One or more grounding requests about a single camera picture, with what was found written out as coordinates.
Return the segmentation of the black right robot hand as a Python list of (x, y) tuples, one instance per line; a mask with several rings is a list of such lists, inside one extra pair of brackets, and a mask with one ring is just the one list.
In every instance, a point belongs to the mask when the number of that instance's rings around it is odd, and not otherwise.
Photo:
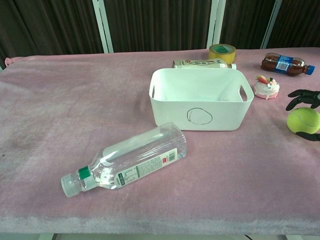
[[(310, 104), (311, 109), (316, 109), (320, 106), (320, 92), (319, 91), (312, 91), (307, 89), (298, 89), (295, 90), (287, 95), (290, 98), (293, 98), (286, 106), (285, 110), (290, 111), (292, 110), (297, 104), (305, 103)], [(320, 141), (320, 134), (319, 133), (307, 133), (303, 131), (298, 131), (296, 133), (299, 137), (313, 142)]]

